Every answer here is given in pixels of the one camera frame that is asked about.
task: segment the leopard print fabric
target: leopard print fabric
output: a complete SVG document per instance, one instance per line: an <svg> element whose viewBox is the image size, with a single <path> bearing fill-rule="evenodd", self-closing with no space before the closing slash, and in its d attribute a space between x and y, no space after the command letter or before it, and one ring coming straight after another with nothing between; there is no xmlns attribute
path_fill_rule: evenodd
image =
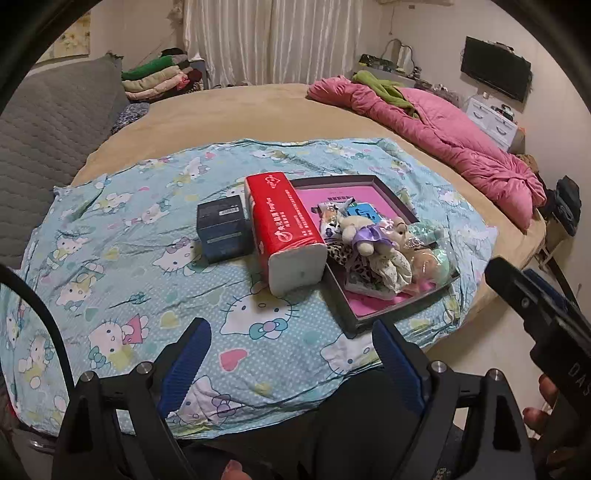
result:
<svg viewBox="0 0 591 480"><path fill-rule="evenodd" d="M345 245L343 242L331 242L327 245L327 250L330 258L348 270L358 273L365 281L375 283L380 280L369 267L369 261L354 252L350 245Z"/></svg>

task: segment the metal screw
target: metal screw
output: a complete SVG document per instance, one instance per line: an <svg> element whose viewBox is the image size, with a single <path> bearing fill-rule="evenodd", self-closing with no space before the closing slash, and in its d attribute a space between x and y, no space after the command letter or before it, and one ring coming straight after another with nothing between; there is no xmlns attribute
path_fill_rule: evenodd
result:
<svg viewBox="0 0 591 480"><path fill-rule="evenodd" d="M87 370L80 376L80 380L83 382L89 382L95 377L95 373L92 370Z"/></svg>
<svg viewBox="0 0 591 480"><path fill-rule="evenodd" d="M137 373L141 375L149 374L152 370L152 363L150 362L141 362L137 367L135 367Z"/></svg>
<svg viewBox="0 0 591 480"><path fill-rule="evenodd" d="M438 374L442 374L445 370L447 370L447 365L444 364L441 360L435 360L431 363L431 368Z"/></svg>
<svg viewBox="0 0 591 480"><path fill-rule="evenodd" d="M504 380L504 378L505 378L505 376L503 375L503 372L501 372L500 370L498 370L496 368L489 370L488 376L491 377L495 382L498 382L500 380Z"/></svg>

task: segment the pink comforter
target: pink comforter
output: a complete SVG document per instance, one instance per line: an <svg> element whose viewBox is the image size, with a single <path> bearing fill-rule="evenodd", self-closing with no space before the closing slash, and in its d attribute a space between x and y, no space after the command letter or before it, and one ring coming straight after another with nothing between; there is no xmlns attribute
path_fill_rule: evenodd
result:
<svg viewBox="0 0 591 480"><path fill-rule="evenodd" d="M530 226L534 207L544 204L542 185L530 168L503 152L460 109L432 93L402 88L421 119L384 102L366 85L345 77L315 82L308 96L351 108L394 130L398 135L453 167L493 201L519 228Z"/></svg>

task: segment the television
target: television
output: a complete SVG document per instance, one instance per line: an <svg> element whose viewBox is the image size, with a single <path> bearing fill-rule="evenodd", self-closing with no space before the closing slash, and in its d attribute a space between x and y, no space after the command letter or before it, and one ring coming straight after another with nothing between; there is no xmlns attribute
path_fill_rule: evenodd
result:
<svg viewBox="0 0 591 480"><path fill-rule="evenodd" d="M530 86L530 62L499 44L472 37L466 37L461 71L520 102Z"/></svg>

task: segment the green sweater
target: green sweater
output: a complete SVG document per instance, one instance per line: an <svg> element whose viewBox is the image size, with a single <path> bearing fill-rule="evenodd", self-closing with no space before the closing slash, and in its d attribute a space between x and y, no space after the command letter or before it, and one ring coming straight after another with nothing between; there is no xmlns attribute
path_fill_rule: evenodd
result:
<svg viewBox="0 0 591 480"><path fill-rule="evenodd" d="M363 85L367 85L384 102L401 108L409 116L419 118L412 103L407 101L402 92L397 89L397 86L401 86L401 84L392 82L391 80L379 80L366 70L360 70L353 75L353 81L355 83L363 83Z"/></svg>
<svg viewBox="0 0 591 480"><path fill-rule="evenodd" d="M145 65L140 65L128 72L122 72L121 80L141 80L148 75L152 75L153 73L159 72L160 70L164 70L166 67L171 67L173 65L173 57L171 55L166 55L149 61Z"/></svg>

